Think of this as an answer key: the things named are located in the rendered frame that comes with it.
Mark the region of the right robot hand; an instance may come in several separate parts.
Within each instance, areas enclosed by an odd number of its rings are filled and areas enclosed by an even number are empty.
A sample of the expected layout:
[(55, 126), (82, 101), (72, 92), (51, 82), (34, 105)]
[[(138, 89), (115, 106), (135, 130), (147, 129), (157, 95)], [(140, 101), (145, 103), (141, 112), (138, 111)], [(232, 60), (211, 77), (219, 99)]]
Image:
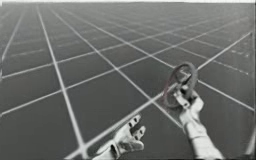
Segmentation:
[(200, 124), (200, 112), (204, 106), (204, 102), (196, 91), (192, 91), (191, 96), (185, 98), (184, 93), (187, 92), (188, 86), (185, 85), (174, 94), (177, 102), (181, 106), (179, 119), (183, 126), (189, 122)]

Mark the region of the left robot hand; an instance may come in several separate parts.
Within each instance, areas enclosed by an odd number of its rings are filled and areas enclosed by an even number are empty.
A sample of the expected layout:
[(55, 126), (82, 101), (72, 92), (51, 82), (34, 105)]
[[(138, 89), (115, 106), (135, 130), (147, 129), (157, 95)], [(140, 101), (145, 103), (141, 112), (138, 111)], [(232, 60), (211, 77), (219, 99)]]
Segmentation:
[(140, 120), (141, 115), (135, 115), (115, 133), (113, 140), (118, 156), (144, 149), (141, 139), (146, 132), (146, 127), (140, 125)]

